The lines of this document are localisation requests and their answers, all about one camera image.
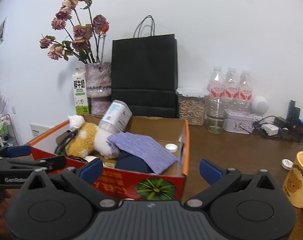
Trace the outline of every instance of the purple towel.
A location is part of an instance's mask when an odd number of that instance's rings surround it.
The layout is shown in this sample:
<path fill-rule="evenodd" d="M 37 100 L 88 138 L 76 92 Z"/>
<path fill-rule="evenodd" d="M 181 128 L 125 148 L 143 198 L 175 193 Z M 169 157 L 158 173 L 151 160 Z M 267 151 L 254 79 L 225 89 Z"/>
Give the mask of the purple towel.
<path fill-rule="evenodd" d="M 107 139 L 119 149 L 142 158 L 157 175 L 178 161 L 175 155 L 150 136 L 119 132 L 110 135 Z"/>

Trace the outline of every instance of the white charger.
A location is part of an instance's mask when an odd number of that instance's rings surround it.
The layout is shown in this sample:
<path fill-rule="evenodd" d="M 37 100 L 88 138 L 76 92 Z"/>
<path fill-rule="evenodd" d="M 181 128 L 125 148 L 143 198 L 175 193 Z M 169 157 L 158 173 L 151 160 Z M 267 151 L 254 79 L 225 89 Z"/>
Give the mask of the white charger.
<path fill-rule="evenodd" d="M 273 124 L 270 124 L 270 123 L 263 124 L 261 126 L 261 129 L 265 130 L 269 136 L 276 135 L 276 134 L 278 134 L 278 131 L 279 131 L 279 127 L 277 127 Z"/>

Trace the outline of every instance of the human hand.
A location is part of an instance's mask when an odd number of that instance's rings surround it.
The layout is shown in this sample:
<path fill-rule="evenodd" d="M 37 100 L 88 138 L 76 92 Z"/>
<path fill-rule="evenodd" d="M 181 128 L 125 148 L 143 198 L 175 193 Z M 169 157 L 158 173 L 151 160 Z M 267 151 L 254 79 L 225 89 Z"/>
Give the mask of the human hand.
<path fill-rule="evenodd" d="M 5 190 L 4 198 L 10 198 L 10 197 L 11 197 L 10 193 L 7 190 Z M 7 212 L 8 206 L 9 205 L 5 201 L 5 199 L 0 204 L 0 235 L 3 235 L 8 232 L 6 222 L 5 222 L 5 214 Z"/>

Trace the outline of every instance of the bag handle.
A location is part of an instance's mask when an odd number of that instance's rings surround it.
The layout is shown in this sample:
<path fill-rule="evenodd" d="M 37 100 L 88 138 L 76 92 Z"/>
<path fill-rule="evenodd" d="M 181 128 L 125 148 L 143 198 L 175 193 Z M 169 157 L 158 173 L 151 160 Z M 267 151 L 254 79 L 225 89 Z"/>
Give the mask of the bag handle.
<path fill-rule="evenodd" d="M 134 37 L 134 38 L 135 38 L 135 36 L 136 36 L 136 32 L 137 32 L 138 28 L 139 28 L 139 31 L 138 31 L 137 38 L 139 38 L 139 34 L 140 34 L 140 31 L 141 31 L 141 27 L 142 27 L 144 21 L 145 21 L 146 19 L 148 19 L 148 18 L 151 18 L 150 36 L 155 36 L 155 28 L 156 28 L 155 20 L 154 20 L 154 18 L 153 18 L 151 15 L 147 15 L 147 16 L 139 23 L 139 25 L 137 26 L 137 28 L 136 28 L 136 30 L 135 30 L 135 32 L 134 32 L 134 34 L 133 34 L 133 37 Z"/>

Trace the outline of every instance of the bear illustration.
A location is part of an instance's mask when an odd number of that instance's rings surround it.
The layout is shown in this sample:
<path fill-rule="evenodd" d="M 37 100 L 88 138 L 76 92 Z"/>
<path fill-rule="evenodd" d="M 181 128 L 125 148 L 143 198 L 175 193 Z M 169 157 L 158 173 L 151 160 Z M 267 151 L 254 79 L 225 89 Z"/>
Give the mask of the bear illustration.
<path fill-rule="evenodd" d="M 288 181 L 287 181 L 287 188 L 291 193 L 296 192 L 298 189 L 302 187 L 302 181 L 298 179 L 298 176 L 293 172 L 290 171 Z"/>

